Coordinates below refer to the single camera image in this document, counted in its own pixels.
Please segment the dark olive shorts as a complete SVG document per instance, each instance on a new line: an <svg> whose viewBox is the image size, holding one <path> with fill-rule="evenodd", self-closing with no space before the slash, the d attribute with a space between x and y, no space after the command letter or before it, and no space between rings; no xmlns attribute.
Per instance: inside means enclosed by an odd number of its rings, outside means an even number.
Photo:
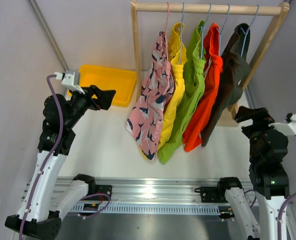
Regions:
<svg viewBox="0 0 296 240"><path fill-rule="evenodd" d="M239 86L239 82L243 78L246 78L251 71L251 68L247 63L247 53L250 45L251 31L247 36L244 54L241 56L245 36L241 28L246 31L248 24L241 23L235 27L234 33L230 37L229 42L221 55L223 60L223 71L220 74L218 94L211 111L209 122L201 131L201 137L205 138L205 140L201 143L203 147L207 145L223 110L231 105L234 105L241 98L243 89Z"/></svg>

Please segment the pink patterned shorts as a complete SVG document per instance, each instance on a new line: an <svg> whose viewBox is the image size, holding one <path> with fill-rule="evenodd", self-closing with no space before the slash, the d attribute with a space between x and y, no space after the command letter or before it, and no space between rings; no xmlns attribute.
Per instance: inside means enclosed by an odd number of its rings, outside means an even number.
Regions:
<svg viewBox="0 0 296 240"><path fill-rule="evenodd" d="M161 31L153 44L151 64L141 86L140 97L126 122L126 129L146 160L153 161L156 157L164 108L171 100L173 91L174 80L168 61L167 34Z"/></svg>

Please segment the orange shorts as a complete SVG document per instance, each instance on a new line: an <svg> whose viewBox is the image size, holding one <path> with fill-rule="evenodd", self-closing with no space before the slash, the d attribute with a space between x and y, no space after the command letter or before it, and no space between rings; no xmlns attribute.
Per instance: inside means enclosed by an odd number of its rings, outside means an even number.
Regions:
<svg viewBox="0 0 296 240"><path fill-rule="evenodd" d="M205 64L207 70L205 91L183 133L184 150L186 152L192 151L205 140L204 137L200 136L200 133L209 122L211 111L218 94L220 74L223 70L223 60L219 56L220 33L219 26L216 23L212 23L210 26L204 39L204 45L207 61Z"/></svg>

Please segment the lime green shorts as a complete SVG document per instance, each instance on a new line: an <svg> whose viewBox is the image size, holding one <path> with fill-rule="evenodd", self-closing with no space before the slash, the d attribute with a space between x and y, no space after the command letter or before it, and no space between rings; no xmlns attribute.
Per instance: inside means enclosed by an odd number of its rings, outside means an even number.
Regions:
<svg viewBox="0 0 296 240"><path fill-rule="evenodd" d="M201 52L201 32L204 20L201 20L195 27L190 42L186 48L187 62L184 64L183 77L185 80L185 92L179 106L179 131L180 142L175 146L178 148L183 143L183 133L185 132L190 119L195 112L198 102L205 91L204 67L206 63L204 49L203 59L200 59Z"/></svg>

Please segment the blue hanger of olive shorts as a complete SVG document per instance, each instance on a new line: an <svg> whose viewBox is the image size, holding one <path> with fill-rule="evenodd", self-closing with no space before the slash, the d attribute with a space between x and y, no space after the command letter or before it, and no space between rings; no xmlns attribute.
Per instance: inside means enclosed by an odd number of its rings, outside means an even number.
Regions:
<svg viewBox="0 0 296 240"><path fill-rule="evenodd" d="M250 32L250 29L251 29L252 24L254 23L254 21L255 21L257 15L258 15L259 10L260 10L260 5L258 4L258 5L257 5L256 13L255 13L255 15L254 15L254 18L253 18L253 20L251 21L251 23L248 25L247 30L244 31L244 29L241 28L242 32L243 32L244 35L245 35L245 36L244 36L244 40L243 40L242 50L241 50L241 56L243 56L243 54L244 54L244 49L245 49L245 44L246 44L246 41L247 41L247 36L248 36L248 34L249 34L249 32Z"/></svg>

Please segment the blue hanger of orange shorts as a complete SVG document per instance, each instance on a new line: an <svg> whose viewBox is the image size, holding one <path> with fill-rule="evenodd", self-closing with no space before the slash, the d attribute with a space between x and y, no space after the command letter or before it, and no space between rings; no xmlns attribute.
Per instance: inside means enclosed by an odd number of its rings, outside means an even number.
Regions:
<svg viewBox="0 0 296 240"><path fill-rule="evenodd" d="M225 26L226 26L227 20L228 20L229 15L230 15L231 6L232 6L232 5L229 3L229 4L228 4L228 12L227 12L227 15L226 15L225 21L224 21L222 27L221 27L220 29L218 29L218 32L219 32L219 54L218 54L218 55L220 55L220 53L221 53L222 34L223 34L223 31L224 31L224 29L225 29Z"/></svg>

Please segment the blue hanger of green shorts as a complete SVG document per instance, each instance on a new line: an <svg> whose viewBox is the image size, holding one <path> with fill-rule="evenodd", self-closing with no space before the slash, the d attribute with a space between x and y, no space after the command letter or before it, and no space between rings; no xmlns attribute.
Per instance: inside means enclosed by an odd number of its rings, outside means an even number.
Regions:
<svg viewBox="0 0 296 240"><path fill-rule="evenodd" d="M209 11L208 11L208 15L207 15L207 18L202 26L202 32L201 32L201 52L200 52L200 59L203 59L203 52L204 52L204 37L205 37L205 28L206 28L206 25L207 25L207 22L208 22L208 19L210 17L210 14L211 14L211 11L212 11L212 3L210 4L209 6Z"/></svg>

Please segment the yellow shorts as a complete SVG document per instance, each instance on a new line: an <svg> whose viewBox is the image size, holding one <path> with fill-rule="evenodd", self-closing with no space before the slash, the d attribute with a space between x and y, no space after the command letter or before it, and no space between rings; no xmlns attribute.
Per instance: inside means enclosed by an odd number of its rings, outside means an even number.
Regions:
<svg viewBox="0 0 296 240"><path fill-rule="evenodd" d="M173 95L167 104L163 116L162 131L158 144L157 157L162 164L166 164L176 150L176 143L180 142L178 138L179 131L179 106L185 92L185 80L183 77L184 64L187 62L186 48L183 44L182 63L179 64L180 52L180 22L173 25L170 39L168 41L168 54L171 64L171 75L174 80L175 89Z"/></svg>

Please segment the blue hanger of yellow shorts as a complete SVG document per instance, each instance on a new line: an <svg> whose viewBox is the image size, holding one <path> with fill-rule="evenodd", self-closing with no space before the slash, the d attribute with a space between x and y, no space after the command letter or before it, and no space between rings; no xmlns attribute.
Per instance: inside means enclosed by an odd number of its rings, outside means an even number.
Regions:
<svg viewBox="0 0 296 240"><path fill-rule="evenodd" d="M182 48L183 48L183 38L182 38L182 32L183 32L183 22L184 22L184 16L185 16L185 3L183 2L183 10L182 10L182 17L180 22L180 52L179 52L179 64L182 63Z"/></svg>

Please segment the pink wire hanger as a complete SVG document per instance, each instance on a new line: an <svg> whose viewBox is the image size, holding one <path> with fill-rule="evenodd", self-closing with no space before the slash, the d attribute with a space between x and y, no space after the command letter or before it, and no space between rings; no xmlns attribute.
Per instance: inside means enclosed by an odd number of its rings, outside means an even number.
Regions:
<svg viewBox="0 0 296 240"><path fill-rule="evenodd" d="M168 58L168 34L167 34L169 12L170 12L170 5L169 5L169 2L167 2L167 18L166 18L166 23L165 23L165 44L166 44L166 60L167 61L169 61L169 58Z"/></svg>

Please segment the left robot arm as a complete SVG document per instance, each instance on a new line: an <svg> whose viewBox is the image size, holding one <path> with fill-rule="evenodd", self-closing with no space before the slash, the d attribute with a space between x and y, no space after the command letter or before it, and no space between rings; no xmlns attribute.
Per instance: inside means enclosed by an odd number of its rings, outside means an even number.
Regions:
<svg viewBox="0 0 296 240"><path fill-rule="evenodd" d="M51 202L58 174L75 139L73 127L87 110L108 110L115 90L100 90L91 85L83 93L74 91L70 100L53 94L44 101L42 133L39 137L35 171L23 204L5 220L5 227L24 236L39 240L55 239L63 219L80 200L111 200L111 195L98 192L95 178L76 175L71 185L54 203Z"/></svg>

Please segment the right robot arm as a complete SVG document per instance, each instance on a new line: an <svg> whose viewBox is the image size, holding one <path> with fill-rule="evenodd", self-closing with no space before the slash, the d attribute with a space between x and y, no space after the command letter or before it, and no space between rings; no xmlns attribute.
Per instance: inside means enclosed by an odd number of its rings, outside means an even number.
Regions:
<svg viewBox="0 0 296 240"><path fill-rule="evenodd" d="M266 108L239 107L234 120L252 120L242 127L250 143L249 176L260 210L256 220L245 199L245 191L237 177L223 177L217 183L216 196L228 202L245 240L285 240L287 228L282 215L282 202L290 196L288 175L282 161L288 153L287 125L275 122Z"/></svg>

